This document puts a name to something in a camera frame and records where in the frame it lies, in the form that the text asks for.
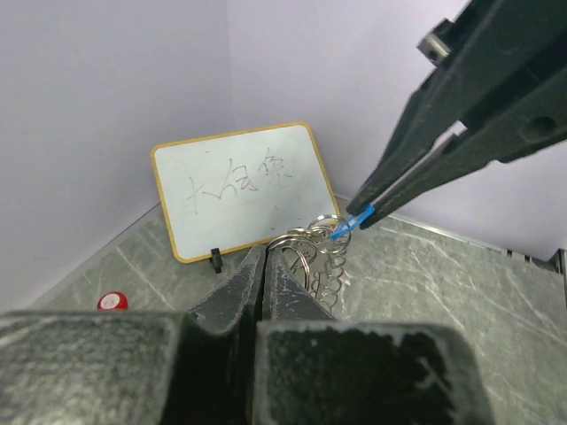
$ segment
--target blue tag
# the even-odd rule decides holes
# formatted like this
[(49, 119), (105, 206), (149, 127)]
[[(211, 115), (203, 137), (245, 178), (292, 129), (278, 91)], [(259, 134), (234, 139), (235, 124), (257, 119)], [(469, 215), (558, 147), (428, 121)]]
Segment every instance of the blue tag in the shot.
[(330, 240), (336, 241), (337, 239), (346, 235), (347, 233), (352, 232), (353, 230), (358, 228), (362, 224), (362, 222), (365, 221), (369, 216), (371, 216), (375, 211), (376, 208), (374, 207), (374, 205), (367, 206), (366, 210), (361, 212), (359, 215), (354, 215), (351, 218), (349, 218), (346, 221), (348, 225), (346, 225), (346, 223), (341, 224), (337, 228), (337, 230), (335, 230), (335, 233), (333, 233), (330, 236)]

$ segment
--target gray tabletop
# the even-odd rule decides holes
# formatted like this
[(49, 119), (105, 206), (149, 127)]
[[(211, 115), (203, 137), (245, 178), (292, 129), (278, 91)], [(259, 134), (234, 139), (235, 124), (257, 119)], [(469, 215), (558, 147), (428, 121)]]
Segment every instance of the gray tabletop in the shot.
[[(208, 261), (178, 263), (159, 213), (121, 239), (34, 308), (95, 310), (102, 294), (120, 290), (130, 309), (186, 310), (245, 255), (223, 256), (218, 275)], [(333, 313), (344, 321), (452, 326), (477, 355), (498, 423), (567, 423), (567, 312), (559, 274), (386, 218), (353, 235)]]

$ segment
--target black stand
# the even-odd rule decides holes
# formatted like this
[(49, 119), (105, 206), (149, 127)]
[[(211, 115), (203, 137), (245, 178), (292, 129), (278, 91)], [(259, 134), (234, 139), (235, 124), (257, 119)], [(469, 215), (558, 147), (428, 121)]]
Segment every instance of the black stand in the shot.
[(211, 258), (209, 259), (209, 261), (211, 261), (215, 273), (218, 274), (222, 272), (222, 257), (221, 251), (218, 248), (213, 248), (211, 250)]

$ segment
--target small whiteboard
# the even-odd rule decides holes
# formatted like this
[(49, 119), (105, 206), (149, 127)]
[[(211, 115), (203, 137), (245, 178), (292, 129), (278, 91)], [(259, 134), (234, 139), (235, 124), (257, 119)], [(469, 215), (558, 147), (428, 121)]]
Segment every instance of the small whiteboard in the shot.
[(338, 213), (303, 123), (158, 145), (151, 153), (175, 257), (190, 263), (265, 243)]

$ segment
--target red cap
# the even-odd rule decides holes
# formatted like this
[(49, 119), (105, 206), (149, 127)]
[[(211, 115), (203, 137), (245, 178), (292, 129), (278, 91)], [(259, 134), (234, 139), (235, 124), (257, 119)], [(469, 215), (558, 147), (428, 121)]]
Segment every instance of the red cap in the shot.
[(98, 310), (128, 310), (128, 299), (126, 296), (118, 291), (108, 292), (104, 294), (97, 304)]

